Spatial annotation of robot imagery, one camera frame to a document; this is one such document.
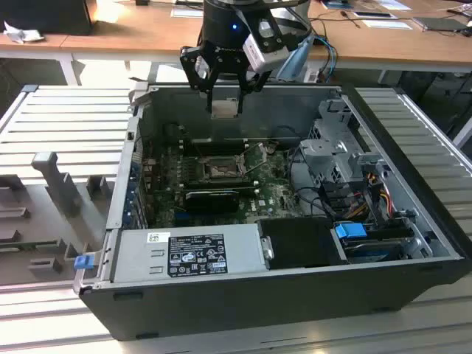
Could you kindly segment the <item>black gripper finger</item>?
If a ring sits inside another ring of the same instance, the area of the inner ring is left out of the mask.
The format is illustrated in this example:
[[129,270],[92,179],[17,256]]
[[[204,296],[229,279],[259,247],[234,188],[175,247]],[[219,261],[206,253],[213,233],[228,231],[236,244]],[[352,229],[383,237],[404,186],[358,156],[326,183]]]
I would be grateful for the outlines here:
[[210,69],[206,77],[200,76],[196,69],[198,59],[204,59],[205,47],[203,44],[196,47],[183,46],[180,51],[180,62],[187,76],[190,88],[206,94],[206,111],[212,112],[212,92],[215,85],[215,71]]
[[237,75],[239,92],[237,96],[237,113],[243,113],[243,101],[246,95],[252,92],[260,92],[271,76],[271,71],[255,74],[250,80],[246,78],[247,72]]

